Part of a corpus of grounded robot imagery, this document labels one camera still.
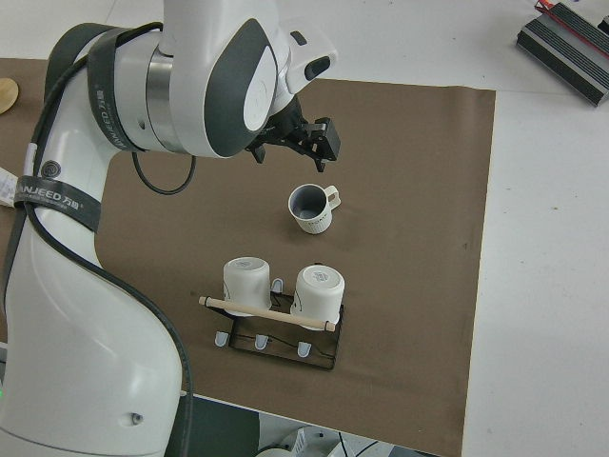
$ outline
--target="white mug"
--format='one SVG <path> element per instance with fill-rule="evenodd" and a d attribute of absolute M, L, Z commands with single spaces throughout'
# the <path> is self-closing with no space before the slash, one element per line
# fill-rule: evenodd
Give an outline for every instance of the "white mug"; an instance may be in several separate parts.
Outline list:
<path fill-rule="evenodd" d="M 343 294 L 344 278 L 336 269 L 325 265 L 312 265 L 298 273 L 294 303 L 289 312 L 294 316 L 338 324 Z"/>
<path fill-rule="evenodd" d="M 259 309 L 270 309 L 270 267 L 263 259 L 240 257 L 224 267 L 225 300 Z M 238 311 L 233 316 L 249 317 Z"/>
<path fill-rule="evenodd" d="M 321 188 L 303 184 L 295 188 L 287 200 L 287 208 L 301 229 L 316 235 L 332 223 L 332 210 L 341 203 L 334 186 Z"/>

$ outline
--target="mug handle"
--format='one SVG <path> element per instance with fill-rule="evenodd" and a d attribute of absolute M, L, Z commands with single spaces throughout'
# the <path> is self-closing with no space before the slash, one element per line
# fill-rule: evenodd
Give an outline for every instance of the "mug handle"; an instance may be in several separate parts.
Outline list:
<path fill-rule="evenodd" d="M 325 188 L 324 194 L 327 198 L 327 203 L 330 205 L 330 210 L 333 210 L 341 203 L 339 192 L 334 186 L 328 186 L 327 188 Z"/>

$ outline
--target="black button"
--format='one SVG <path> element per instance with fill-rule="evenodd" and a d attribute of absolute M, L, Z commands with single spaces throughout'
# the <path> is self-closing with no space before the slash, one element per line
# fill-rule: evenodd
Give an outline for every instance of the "black button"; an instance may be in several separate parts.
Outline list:
<path fill-rule="evenodd" d="M 294 38 L 296 43 L 298 43 L 298 46 L 304 46 L 306 44 L 306 38 L 304 38 L 299 31 L 294 30 L 290 33 L 290 35 L 292 35 L 292 38 Z"/>
<path fill-rule="evenodd" d="M 304 68 L 304 77 L 307 81 L 311 81 L 329 68 L 330 58 L 328 56 L 320 57 L 313 62 L 309 62 L 309 64 Z"/>

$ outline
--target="mug rack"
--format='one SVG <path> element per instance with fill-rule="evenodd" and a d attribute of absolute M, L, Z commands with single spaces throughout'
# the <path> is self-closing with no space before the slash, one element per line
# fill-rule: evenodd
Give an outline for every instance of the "mug rack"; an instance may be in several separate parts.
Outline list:
<path fill-rule="evenodd" d="M 202 297 L 199 303 L 232 321 L 229 333 L 216 332 L 216 346 L 222 348 L 228 345 L 253 354 L 333 369 L 344 322 L 344 305 L 341 305 L 338 324 L 320 323 L 319 327 L 325 329 L 310 330 L 298 325 L 297 319 L 290 314 L 294 297 L 283 293 L 282 280 L 273 281 L 270 299 L 269 311 L 261 312 L 259 316 L 241 317 L 223 308 L 223 304 L 228 305 L 227 302 Z"/>

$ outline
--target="black velcro strap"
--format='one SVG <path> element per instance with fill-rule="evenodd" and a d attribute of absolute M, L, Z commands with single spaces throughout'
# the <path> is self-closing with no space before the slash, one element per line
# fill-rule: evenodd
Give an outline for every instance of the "black velcro strap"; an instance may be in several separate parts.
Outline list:
<path fill-rule="evenodd" d="M 102 204 L 90 195 L 61 181 L 37 176 L 22 176 L 17 180 L 15 206 L 30 202 L 63 212 L 91 231 L 97 231 Z"/>
<path fill-rule="evenodd" d="M 116 40 L 127 31 L 113 29 L 100 37 L 88 52 L 88 99 L 93 117 L 106 138 L 117 149 L 143 150 L 129 140 L 118 117 L 114 96 Z"/>
<path fill-rule="evenodd" d="M 45 100 L 47 100 L 53 85 L 64 71 L 74 63 L 87 43 L 110 29 L 112 29 L 112 26 L 103 24 L 80 24 L 72 27 L 59 39 L 49 56 L 49 67 L 47 68 L 47 79 L 45 81 Z"/>

